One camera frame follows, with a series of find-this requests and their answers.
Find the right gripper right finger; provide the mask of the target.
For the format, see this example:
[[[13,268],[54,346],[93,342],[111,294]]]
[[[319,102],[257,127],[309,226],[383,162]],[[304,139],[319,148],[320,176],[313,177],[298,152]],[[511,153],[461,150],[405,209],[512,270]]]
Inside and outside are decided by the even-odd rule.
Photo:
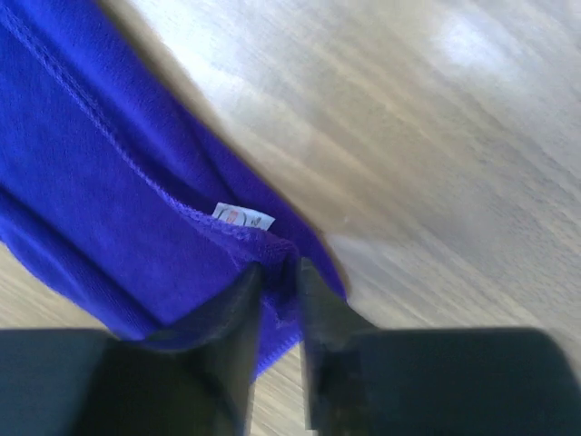
[[[308,426],[319,435],[577,435],[580,382],[535,328],[384,330],[302,259]]]

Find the purple towel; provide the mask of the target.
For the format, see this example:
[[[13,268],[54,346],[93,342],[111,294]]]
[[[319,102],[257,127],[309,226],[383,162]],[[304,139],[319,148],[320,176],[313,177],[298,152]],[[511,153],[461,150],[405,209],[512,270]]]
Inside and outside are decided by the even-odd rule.
[[[260,263],[260,370],[300,339],[300,258],[345,292],[311,227],[182,106],[94,1],[1,4],[1,240],[130,340]]]

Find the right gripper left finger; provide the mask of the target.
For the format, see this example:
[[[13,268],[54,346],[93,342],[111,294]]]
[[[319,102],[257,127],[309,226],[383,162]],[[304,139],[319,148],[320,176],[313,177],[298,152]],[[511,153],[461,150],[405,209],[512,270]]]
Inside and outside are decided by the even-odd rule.
[[[1,333],[4,435],[242,435],[261,267],[143,341],[91,329]]]

